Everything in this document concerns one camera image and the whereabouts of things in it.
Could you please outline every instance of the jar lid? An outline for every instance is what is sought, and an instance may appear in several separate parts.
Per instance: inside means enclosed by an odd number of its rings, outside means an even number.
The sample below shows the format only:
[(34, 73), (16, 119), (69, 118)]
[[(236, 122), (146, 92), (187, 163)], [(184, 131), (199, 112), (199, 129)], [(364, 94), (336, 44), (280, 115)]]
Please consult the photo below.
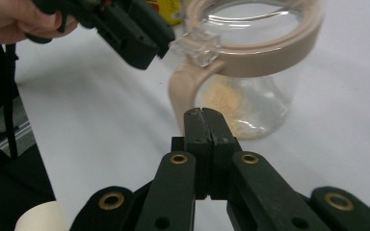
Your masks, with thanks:
[[(184, 18), (188, 33), (174, 46), (182, 50), (185, 46), (187, 55), (200, 66), (224, 61), (219, 72), (222, 75), (274, 74), (298, 63), (311, 51), (323, 15), (320, 2), (194, 0)], [(200, 38), (210, 40), (201, 42)]]

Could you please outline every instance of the beige jar lid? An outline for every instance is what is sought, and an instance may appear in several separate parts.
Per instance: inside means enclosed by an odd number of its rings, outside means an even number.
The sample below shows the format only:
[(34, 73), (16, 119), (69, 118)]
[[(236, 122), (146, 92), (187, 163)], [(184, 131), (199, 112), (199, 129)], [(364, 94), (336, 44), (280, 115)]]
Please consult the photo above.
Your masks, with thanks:
[[(204, 11), (212, 5), (232, 3), (232, 0), (195, 0), (188, 6), (187, 31), (201, 29)], [(286, 5), (289, 1), (269, 0), (274, 5)], [(287, 35), (252, 45), (222, 44), (216, 60), (225, 62), (218, 74), (236, 77), (259, 77), (280, 72), (297, 64), (313, 48), (320, 28), (323, 10), (318, 0), (295, 0), (282, 11), (294, 12), (300, 18), (298, 26)]]

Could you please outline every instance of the jar handle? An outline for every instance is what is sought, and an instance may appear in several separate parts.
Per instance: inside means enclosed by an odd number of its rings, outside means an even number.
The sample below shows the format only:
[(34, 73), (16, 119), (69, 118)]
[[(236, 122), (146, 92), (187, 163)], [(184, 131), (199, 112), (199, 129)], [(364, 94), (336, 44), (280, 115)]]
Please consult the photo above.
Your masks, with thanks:
[(183, 115), (195, 108), (195, 99), (200, 86), (224, 66), (225, 62), (214, 61), (209, 66), (200, 67), (187, 59), (172, 75), (169, 82), (169, 96), (181, 133), (184, 132)]

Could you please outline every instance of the human hand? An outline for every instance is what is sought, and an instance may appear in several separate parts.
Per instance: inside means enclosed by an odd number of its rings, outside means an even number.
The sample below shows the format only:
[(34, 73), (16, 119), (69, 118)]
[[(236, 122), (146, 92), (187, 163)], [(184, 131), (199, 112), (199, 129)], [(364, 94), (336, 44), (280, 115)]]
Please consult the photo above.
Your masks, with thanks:
[(41, 38), (57, 38), (69, 34), (77, 21), (68, 17), (66, 30), (59, 33), (62, 15), (42, 13), (32, 0), (0, 0), (0, 44), (11, 44), (26, 39), (25, 33)]

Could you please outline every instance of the glass jar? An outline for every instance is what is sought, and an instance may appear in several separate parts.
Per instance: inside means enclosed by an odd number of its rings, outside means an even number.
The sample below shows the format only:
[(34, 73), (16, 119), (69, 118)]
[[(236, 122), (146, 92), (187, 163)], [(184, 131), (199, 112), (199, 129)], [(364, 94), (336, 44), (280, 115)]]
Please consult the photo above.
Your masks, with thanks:
[(300, 63), (313, 48), (323, 0), (195, 0), (183, 3), (188, 57), (170, 79), (178, 124), (195, 107), (221, 112), (233, 135), (253, 139), (286, 119)]

